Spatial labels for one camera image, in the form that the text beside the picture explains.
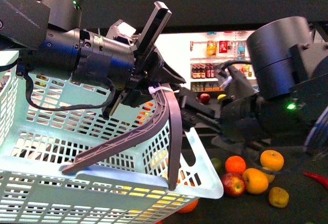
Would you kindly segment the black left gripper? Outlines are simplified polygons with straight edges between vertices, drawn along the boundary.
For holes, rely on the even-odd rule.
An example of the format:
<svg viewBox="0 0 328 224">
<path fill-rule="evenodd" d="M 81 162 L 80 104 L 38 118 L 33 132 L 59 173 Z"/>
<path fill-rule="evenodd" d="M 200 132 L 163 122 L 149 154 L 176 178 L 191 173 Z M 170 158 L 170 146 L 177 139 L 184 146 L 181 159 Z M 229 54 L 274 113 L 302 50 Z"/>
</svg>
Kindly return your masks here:
<svg viewBox="0 0 328 224">
<path fill-rule="evenodd" d="M 159 87 L 151 97 L 148 86 L 154 83 L 178 85 L 186 82 L 164 61 L 155 45 L 171 15 L 165 3 L 156 1 L 142 33 L 129 47 L 133 56 L 128 57 L 126 61 L 111 59 L 108 78 L 113 82 L 116 91 L 111 103 L 101 110 L 102 117 L 108 119 L 114 114 L 119 104 L 135 108 L 150 101 L 153 97 L 155 112 L 152 117 L 133 130 L 77 154 L 73 164 L 62 168 L 63 174 L 76 173 L 134 147 L 155 136 L 167 123 L 169 108 L 166 95 L 170 93 L 170 89 Z"/>
</svg>

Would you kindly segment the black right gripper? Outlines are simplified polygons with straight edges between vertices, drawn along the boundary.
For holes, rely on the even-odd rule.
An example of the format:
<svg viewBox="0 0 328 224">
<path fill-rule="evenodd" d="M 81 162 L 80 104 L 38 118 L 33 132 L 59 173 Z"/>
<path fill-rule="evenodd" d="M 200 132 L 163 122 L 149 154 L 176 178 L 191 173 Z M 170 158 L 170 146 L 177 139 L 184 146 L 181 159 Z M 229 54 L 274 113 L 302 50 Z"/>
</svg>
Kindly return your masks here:
<svg viewBox="0 0 328 224">
<path fill-rule="evenodd" d="M 181 88 L 177 98 L 174 92 L 165 91 L 170 127 L 170 191 L 175 190 L 178 181 L 182 128 L 189 132 L 197 124 L 204 124 L 218 134 L 213 142 L 215 146 L 238 155 L 259 157 L 260 150 L 264 148 L 261 141 L 266 139 L 267 133 L 255 114 L 259 95 L 244 74 L 232 65 L 223 64 L 219 74 L 227 78 L 224 88 L 227 96 L 214 107 L 201 104 L 196 94 L 187 88 Z"/>
</svg>

